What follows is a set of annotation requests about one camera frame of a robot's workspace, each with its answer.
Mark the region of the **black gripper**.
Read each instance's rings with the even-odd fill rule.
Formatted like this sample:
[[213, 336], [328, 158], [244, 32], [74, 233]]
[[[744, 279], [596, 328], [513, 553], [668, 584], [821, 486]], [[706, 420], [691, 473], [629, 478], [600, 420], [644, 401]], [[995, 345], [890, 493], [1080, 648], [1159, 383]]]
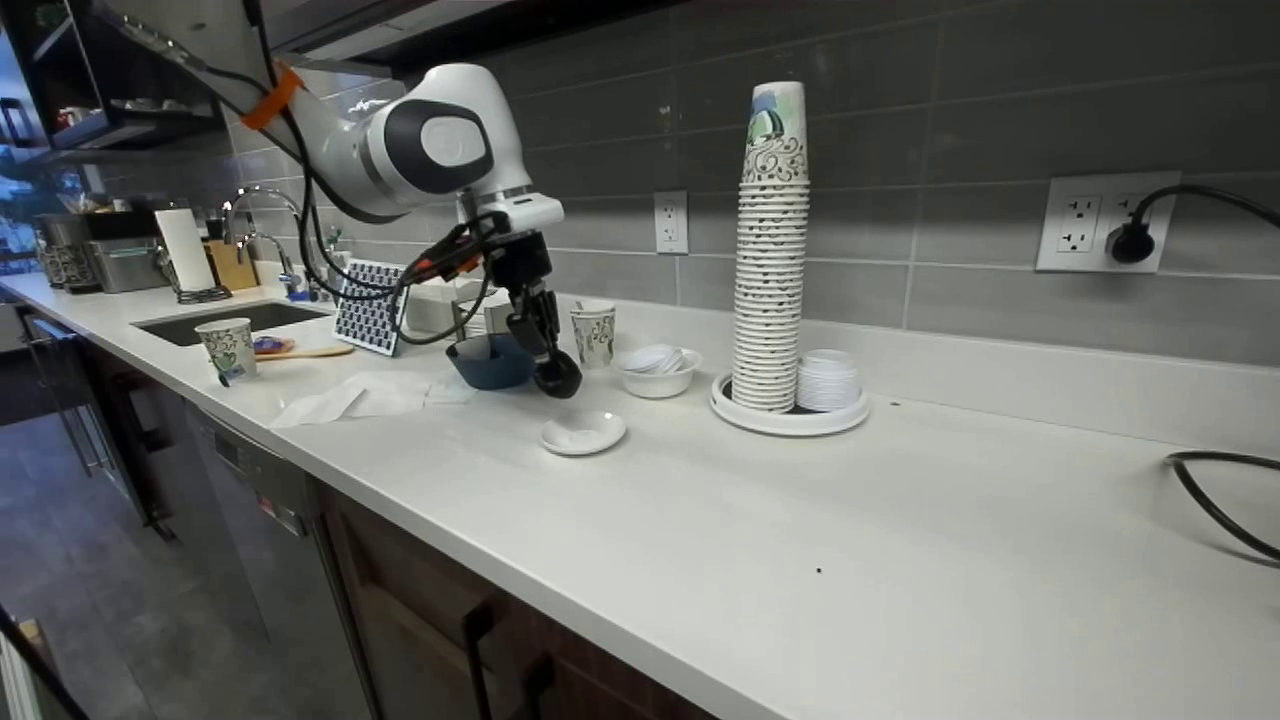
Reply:
[[554, 354], [554, 297], [542, 289], [551, 260], [539, 233], [499, 233], [482, 246], [489, 275], [506, 292], [506, 334], [533, 354], [535, 388], [551, 401], [571, 401], [583, 383], [575, 360]]

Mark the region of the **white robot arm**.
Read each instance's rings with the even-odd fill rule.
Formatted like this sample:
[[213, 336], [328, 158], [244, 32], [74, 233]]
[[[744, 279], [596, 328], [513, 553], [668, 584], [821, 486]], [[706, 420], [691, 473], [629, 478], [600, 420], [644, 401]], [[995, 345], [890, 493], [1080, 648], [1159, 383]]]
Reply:
[[580, 388], [542, 283], [542, 233], [564, 221], [564, 203], [533, 184], [506, 97], [482, 63], [435, 63], [402, 97], [342, 119], [273, 55], [256, 0], [95, 0], [95, 18], [183, 69], [348, 216], [386, 226], [417, 200], [451, 196], [451, 233], [376, 289], [386, 320], [399, 320], [410, 283], [481, 263], [513, 300], [506, 334], [533, 356], [535, 388], [554, 401]]

